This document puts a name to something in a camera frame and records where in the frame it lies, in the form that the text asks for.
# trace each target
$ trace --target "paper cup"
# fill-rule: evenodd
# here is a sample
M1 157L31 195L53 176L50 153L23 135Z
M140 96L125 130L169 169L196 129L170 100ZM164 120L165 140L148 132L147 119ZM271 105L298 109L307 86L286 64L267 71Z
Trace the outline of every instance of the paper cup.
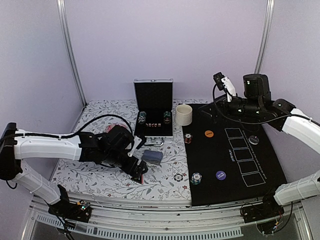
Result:
M178 105L175 108L175 123L180 126L188 126L192 123L192 107L187 104Z

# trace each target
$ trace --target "black play mat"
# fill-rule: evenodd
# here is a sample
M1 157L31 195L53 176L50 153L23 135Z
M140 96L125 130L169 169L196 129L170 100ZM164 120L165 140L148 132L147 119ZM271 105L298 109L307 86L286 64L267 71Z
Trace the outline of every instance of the black play mat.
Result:
M271 188L287 183L276 153L262 126L246 129L236 122L218 118L217 123L200 114L203 104L190 104L192 124L183 127L191 134L185 144L189 179L200 173L201 183L190 182L192 206L234 202L263 197ZM210 130L214 136L205 136ZM257 136L258 145L248 138Z

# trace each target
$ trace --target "wire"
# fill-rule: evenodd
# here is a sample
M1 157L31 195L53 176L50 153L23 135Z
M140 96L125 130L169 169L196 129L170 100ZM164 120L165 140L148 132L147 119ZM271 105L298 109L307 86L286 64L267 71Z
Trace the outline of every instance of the wire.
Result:
M110 169L114 169L115 168L115 166L107 166L107 165L105 165L105 164L103 164L103 163L100 163L99 165L101 165L101 166L103 166L103 167L106 167L106 168L110 168Z
M273 118L273 119L270 119L270 120L267 120L267 121L261 121L261 122L245 122L245 121L240 121L240 120L232 119L232 118L227 117L226 115L224 115L224 113L219 109L219 107L218 107L218 105L217 105L217 102L216 102L216 97L215 97L216 87L217 87L217 84L214 85L213 90L212 90L213 103L214 103L217 111L218 111L225 119L228 119L228 120L230 120L230 121L233 121L233 122L236 122L236 123L240 123L240 124L261 125L261 124L268 124L268 123L271 123L271 122L273 122L273 121L276 121L276 120L279 120L279 119L283 119L283 118L287 118L287 117L299 117L299 118L308 120L308 121L316 124L318 127L320 127L320 123L312 120L312 119L309 118L309 117L302 116L302 115L299 115L299 114L287 114L287 115L278 116L278 117L275 117L275 118Z
M125 120L122 116L119 116L119 115L115 115L115 114L103 114L101 116L97 116L93 119L91 119L90 121L88 121L86 124L84 124L78 131L76 131L74 134L78 134L80 133L83 129L85 129L89 124L93 123L94 121L96 120L99 120L101 118L105 118L105 117L114 117L114 118L118 118L118 119L121 119L122 121L125 122L125 124L128 126L131 134L133 134L133 130L129 124L129 122L127 120Z
M45 202L48 207L50 208L50 210L53 212L53 214L59 219L59 221L61 222L62 226L63 226L63 229L64 229L64 235L66 236L66 238L68 240L75 240L74 237L71 235L71 231L69 231L68 227L71 226L71 224L66 221L66 219L64 218L64 222L61 220L61 218L56 214L56 212L52 209L52 207L50 206L49 203Z
M11 189L16 189L17 186L18 186L18 183L15 183L15 186L11 186L8 181L5 181L5 182L8 185L8 187L11 188Z
M257 206L253 205L251 202L246 202L245 204L243 204L243 205L240 207L240 215L241 215L242 217L245 216L244 213L243 213L243 207L244 207L245 205L252 205L255 209L259 210L259 215L262 216L261 213L260 213L260 212L262 211L262 209L260 209L260 208L258 208Z
M250 133L256 133L256 132L258 132L259 130L260 130L260 125L255 125L257 128L256 128L256 130L250 130L250 129L248 129L248 128L246 128L242 123L240 123L241 124L241 127L244 129L244 130L246 130L246 131L248 131L248 132L250 132Z
M293 209L294 209L294 203L291 202L291 210L290 210L290 215L288 217L288 220L285 222L285 224L282 226L282 228L279 228L278 230L275 230L274 234L280 232L282 229L284 229L288 225L288 223L290 221L290 218L292 216Z
M272 228L270 228L268 231L266 231L265 233L263 233L262 232L263 230L259 229L258 226L256 228L259 230L260 233L262 233L265 236L273 235L273 234L276 234L276 233L280 232L281 230L283 230L288 225L288 223L289 223L289 221L291 219L291 216L292 216L293 209L294 209L294 203L291 202L291 210L290 210L289 217L288 217L287 221L285 222L285 224L282 226L282 228L279 228L279 229L277 228L280 225L280 223L279 223L280 220L283 218L283 215L281 214L281 212L279 212L280 218L279 218L279 220L277 220L277 223Z
M227 88L224 89L224 92L228 94L232 99L241 99L239 96L233 96Z
M3 143L3 141L5 141L6 139L10 139L10 138L16 138L16 137L29 137L29 136L34 136L34 137L45 137L45 138L54 138L54 139L70 139L73 138L75 136L77 136L83 129L85 129L89 124L97 121L98 119L101 118L105 118L105 117L114 117L114 118L118 118L121 119L122 121L125 122L125 124L128 126L131 134L133 135L133 130L129 124L129 122L127 120L125 120L122 116L118 116L115 114L104 114L101 116L97 116L93 119L91 119L90 121L88 121L86 124L84 124L78 131L69 134L69 135L63 135L63 136L59 136L59 135L54 135L54 134L47 134L47 133L36 133L36 132L26 132L25 134L23 133L16 133L16 134L10 134L7 136L4 136L0 139L0 145Z

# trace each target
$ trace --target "chip stack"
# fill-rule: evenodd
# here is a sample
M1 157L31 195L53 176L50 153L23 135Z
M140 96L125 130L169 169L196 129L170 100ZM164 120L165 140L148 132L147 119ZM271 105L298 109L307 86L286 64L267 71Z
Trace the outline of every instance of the chip stack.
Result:
M195 172L194 174L192 174L192 177L191 177L191 183L193 185L198 185L199 183L201 183L201 174L198 173L198 172Z
M192 135L190 133L187 133L184 135L184 143L185 144L190 144L192 141Z
M138 123L144 124L146 122L147 113L145 111L141 111L138 117Z
M176 175L174 175L174 180L176 180L177 182L181 182L182 179L184 179L184 177L181 174L177 173Z
M164 124L170 124L171 123L171 113L169 111L165 111L163 114L163 122Z

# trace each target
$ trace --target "black poker chip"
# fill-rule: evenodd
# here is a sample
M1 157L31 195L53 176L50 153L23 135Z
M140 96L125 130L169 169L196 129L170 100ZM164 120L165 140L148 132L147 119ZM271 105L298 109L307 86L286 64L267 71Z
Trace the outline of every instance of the black poker chip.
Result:
M184 177L180 173L174 175L174 180L176 180L177 182L181 182L182 179L184 179Z

